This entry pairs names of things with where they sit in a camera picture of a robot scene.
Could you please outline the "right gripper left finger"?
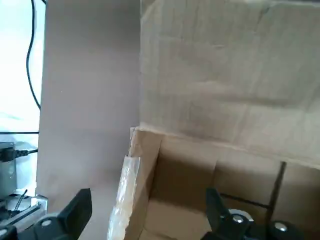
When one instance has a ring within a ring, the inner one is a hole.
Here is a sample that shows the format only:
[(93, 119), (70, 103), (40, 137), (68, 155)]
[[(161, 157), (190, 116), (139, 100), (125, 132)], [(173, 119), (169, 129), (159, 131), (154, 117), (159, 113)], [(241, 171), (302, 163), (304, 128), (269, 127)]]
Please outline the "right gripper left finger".
[(92, 217), (92, 194), (82, 188), (56, 216), (44, 216), (24, 230), (9, 223), (0, 228), (2, 240), (77, 240)]

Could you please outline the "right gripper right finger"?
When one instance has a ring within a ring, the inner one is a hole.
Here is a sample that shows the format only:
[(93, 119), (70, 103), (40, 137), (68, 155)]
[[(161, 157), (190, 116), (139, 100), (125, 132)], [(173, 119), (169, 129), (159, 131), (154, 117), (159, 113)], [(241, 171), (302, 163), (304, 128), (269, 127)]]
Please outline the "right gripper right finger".
[(223, 198), (271, 210), (272, 206), (250, 201), (229, 194), (220, 194), (215, 188), (205, 192), (206, 217), (211, 231), (206, 240), (303, 240), (304, 234), (292, 223), (282, 220), (267, 220), (258, 224), (246, 211), (227, 208)]

